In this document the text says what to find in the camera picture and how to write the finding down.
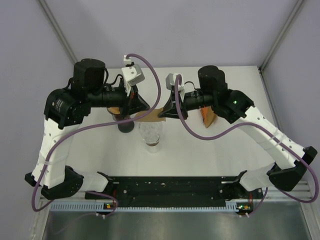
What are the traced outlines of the glass cup with coffee grounds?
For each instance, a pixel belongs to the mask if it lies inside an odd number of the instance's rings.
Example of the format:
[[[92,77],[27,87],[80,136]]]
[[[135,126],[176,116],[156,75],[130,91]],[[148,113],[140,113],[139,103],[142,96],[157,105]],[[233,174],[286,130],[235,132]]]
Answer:
[[[148,153],[155,154],[158,153],[161,149],[161,144],[160,141],[156,142],[145,142],[144,143],[144,148]]]

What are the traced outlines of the glass carafe red collar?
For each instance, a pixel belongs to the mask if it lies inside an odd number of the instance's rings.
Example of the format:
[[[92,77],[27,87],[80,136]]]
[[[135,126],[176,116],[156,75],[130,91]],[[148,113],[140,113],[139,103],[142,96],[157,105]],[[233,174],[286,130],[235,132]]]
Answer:
[[[131,119],[130,116],[120,116],[120,115],[114,115],[113,119],[115,121],[122,121],[122,120],[129,120]],[[127,122],[127,123],[121,123],[121,124],[117,124],[118,130],[122,133],[130,133],[134,127],[135,127],[135,123],[133,121]]]

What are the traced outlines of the brown paper coffee filter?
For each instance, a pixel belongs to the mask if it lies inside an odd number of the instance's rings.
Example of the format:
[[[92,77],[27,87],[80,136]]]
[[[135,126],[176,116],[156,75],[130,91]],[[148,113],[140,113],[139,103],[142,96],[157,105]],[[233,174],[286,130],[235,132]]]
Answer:
[[[118,107],[109,107],[107,110],[114,115],[120,114],[120,109]]]

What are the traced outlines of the clear plastic coffee dripper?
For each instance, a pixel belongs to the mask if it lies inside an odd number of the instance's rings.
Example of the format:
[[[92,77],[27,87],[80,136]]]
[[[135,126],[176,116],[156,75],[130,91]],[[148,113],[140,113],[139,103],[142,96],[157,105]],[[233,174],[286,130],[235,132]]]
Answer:
[[[112,115],[114,121],[121,121],[124,119],[118,107],[108,107],[107,111]]]

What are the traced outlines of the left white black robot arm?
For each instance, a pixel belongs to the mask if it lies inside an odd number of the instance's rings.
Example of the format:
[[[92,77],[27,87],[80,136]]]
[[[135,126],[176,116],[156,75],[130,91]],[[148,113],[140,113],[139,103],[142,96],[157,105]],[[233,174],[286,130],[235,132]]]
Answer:
[[[85,58],[76,62],[73,76],[64,88],[52,91],[44,109],[44,134],[34,170],[25,175],[31,185],[39,185],[47,200],[68,198],[77,192],[95,191],[109,198],[114,187],[102,172],[83,172],[66,165],[73,136],[92,108],[118,108],[122,120],[150,106],[139,95],[137,84],[145,79],[142,69],[125,60],[120,83],[107,83],[104,62]]]

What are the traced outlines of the orange coffee filter box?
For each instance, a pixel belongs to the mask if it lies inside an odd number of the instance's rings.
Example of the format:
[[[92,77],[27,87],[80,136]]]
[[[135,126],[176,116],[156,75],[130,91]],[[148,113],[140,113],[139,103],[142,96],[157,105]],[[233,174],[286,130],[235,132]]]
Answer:
[[[203,124],[207,128],[207,125],[209,124],[209,117],[208,117],[209,109],[208,109],[208,107],[203,107],[199,111],[200,111],[200,114],[202,117]]]

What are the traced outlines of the clear glass crystal dripper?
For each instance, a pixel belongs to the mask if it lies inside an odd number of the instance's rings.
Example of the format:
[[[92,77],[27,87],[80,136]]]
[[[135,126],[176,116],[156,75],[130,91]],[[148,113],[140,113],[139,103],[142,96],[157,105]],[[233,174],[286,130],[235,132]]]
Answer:
[[[142,140],[149,146],[155,146],[159,143],[162,132],[162,122],[140,122],[138,124],[138,132]]]

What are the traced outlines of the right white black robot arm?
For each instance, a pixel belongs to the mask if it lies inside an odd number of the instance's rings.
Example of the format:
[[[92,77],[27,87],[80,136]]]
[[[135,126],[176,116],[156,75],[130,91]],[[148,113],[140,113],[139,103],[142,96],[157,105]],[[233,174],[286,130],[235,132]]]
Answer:
[[[210,107],[231,127],[213,136],[215,140],[233,129],[240,129],[251,137],[272,158],[273,162],[255,170],[244,170],[233,185],[233,192],[245,198],[258,188],[274,186],[290,192],[310,169],[317,150],[295,143],[274,126],[255,106],[254,101],[240,90],[233,90],[226,83],[225,73],[214,65],[201,67],[198,72],[199,88],[185,91],[183,77],[170,73],[165,79],[171,94],[159,117],[180,119],[186,130],[201,140],[210,140],[193,132],[186,123],[188,112]]]

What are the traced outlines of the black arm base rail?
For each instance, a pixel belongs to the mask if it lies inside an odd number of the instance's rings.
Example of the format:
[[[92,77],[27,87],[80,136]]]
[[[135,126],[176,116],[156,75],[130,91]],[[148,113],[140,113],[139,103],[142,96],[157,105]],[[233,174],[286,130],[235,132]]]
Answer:
[[[261,189],[245,190],[236,176],[111,176],[103,194],[120,207],[224,207],[235,199],[261,199]]]

